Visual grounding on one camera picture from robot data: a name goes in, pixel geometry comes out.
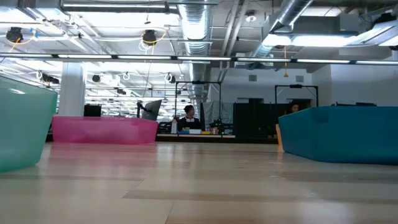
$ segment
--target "computer monitor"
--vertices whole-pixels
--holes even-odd
[[[162,104],[162,100],[157,100],[157,101],[152,101],[152,102],[147,103],[145,105],[146,111],[142,111],[141,118],[156,121],[157,115],[159,114],[161,104]]]

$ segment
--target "ceiling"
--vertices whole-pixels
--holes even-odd
[[[65,0],[64,3],[76,2]],[[79,1],[79,3],[93,3],[96,1]],[[262,27],[268,15],[272,15],[280,9],[282,1],[250,1],[246,11],[252,10],[255,21],[246,21],[243,17],[238,39],[232,48],[232,54],[248,53],[256,49],[262,42]],[[390,6],[396,1],[333,1],[315,0],[302,16],[336,17],[341,13],[358,14],[365,10],[372,11],[381,7]],[[236,18],[230,18],[233,0],[221,1],[211,7],[211,37],[209,39],[210,55],[219,56],[226,36],[228,21],[235,19],[234,26],[238,23],[239,13]],[[41,14],[32,15],[16,7],[1,7],[0,3],[0,52],[15,53],[66,53],[66,54],[154,54],[154,55],[185,55],[186,49],[181,28],[181,18],[177,14],[162,13],[115,13],[115,12],[57,12],[43,9]],[[23,45],[14,45],[5,35],[10,27],[22,27],[24,35]],[[158,41],[154,47],[143,49],[140,46],[141,35],[145,30],[155,30]],[[300,57],[300,58],[365,58],[384,59],[391,55],[388,47],[298,47],[287,46],[284,49],[272,49],[274,57]],[[212,63],[211,79],[217,81],[218,64]],[[268,72],[259,70],[254,73],[275,73],[284,64],[273,65],[273,70]],[[174,75],[177,80],[190,81],[189,64],[187,63],[116,63],[116,62],[85,62],[88,73],[86,101],[89,103],[102,103],[105,108],[110,108],[108,114],[134,114],[136,100],[145,96],[171,97],[174,96],[175,84],[165,80],[165,75]],[[294,73],[310,74],[314,65],[295,64],[289,65]],[[31,85],[45,86],[48,83],[41,81],[38,71],[58,78],[61,82],[62,62],[41,62],[32,60],[16,60],[5,58],[0,64],[1,75],[29,83]],[[226,73],[225,85],[266,85],[267,83],[279,83],[283,80],[283,74],[260,79],[257,83],[249,83],[249,72],[243,68],[233,68]],[[102,81],[95,83],[91,80],[93,75],[102,76]],[[59,85],[51,85],[55,91],[59,91]],[[126,102],[109,101],[110,96],[117,97],[116,90],[112,87],[136,88],[128,91],[124,98]],[[181,109],[191,103],[192,86],[187,85],[187,91],[182,91],[178,108]],[[173,106],[164,105],[162,114],[170,116],[174,113]]]

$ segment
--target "pink container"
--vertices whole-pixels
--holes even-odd
[[[141,118],[54,116],[54,142],[148,144],[155,142],[157,122]]]

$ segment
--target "wooden floor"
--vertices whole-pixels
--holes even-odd
[[[1,224],[398,223],[398,167],[275,145],[46,145],[0,174]]]

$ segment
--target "dark hair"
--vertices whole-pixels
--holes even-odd
[[[190,110],[194,110],[192,105],[187,105],[187,106],[184,108],[184,111],[185,111],[186,113],[188,113]]]
[[[286,109],[286,114],[291,114],[291,113],[293,113],[292,108],[293,108],[294,105],[297,105],[297,106],[300,108],[300,104],[299,104],[299,103],[297,103],[297,102],[295,102],[295,101],[292,101],[291,103],[289,103],[289,106],[288,106],[288,108]]]

